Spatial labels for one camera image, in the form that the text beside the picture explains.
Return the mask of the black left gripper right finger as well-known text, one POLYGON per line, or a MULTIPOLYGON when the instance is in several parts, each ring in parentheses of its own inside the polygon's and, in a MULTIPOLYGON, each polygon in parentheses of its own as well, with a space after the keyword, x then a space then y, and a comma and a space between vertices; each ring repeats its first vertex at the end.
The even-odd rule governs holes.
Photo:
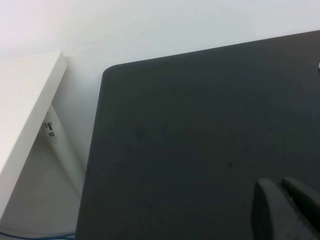
POLYGON ((320 193, 292 177, 281 180, 299 210, 310 222, 320 221, 320 193))

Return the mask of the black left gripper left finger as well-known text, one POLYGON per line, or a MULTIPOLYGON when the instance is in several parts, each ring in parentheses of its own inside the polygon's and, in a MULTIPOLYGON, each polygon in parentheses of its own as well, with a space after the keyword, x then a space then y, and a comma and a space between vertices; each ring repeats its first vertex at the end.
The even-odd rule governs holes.
POLYGON ((254 186, 251 229, 255 240, 318 240, 320 221, 309 221, 281 183, 260 178, 254 186))

